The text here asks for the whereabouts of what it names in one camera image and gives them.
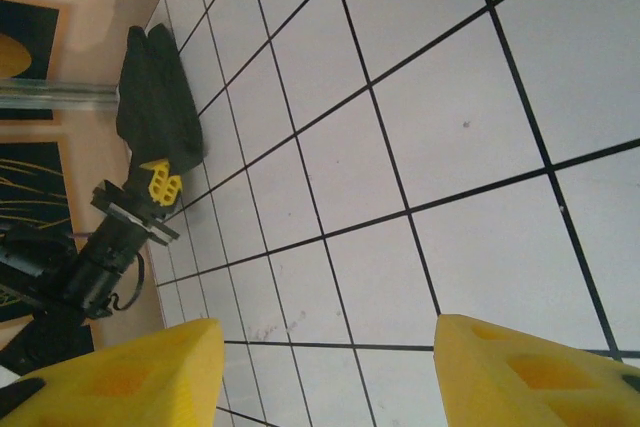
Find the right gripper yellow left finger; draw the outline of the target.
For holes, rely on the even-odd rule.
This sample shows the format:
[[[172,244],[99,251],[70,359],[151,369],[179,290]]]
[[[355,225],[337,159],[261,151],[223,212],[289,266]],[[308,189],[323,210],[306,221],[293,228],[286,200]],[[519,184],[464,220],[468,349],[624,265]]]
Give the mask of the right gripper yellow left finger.
[[[41,368],[1,390],[4,426],[211,426],[222,387],[216,319]]]

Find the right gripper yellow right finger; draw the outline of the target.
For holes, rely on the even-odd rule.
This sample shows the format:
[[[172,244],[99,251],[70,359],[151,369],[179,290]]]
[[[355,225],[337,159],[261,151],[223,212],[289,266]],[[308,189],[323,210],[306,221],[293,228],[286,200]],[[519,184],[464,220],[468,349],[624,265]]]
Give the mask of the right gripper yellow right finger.
[[[636,426],[639,370],[475,318],[443,314],[434,362],[451,426]]]

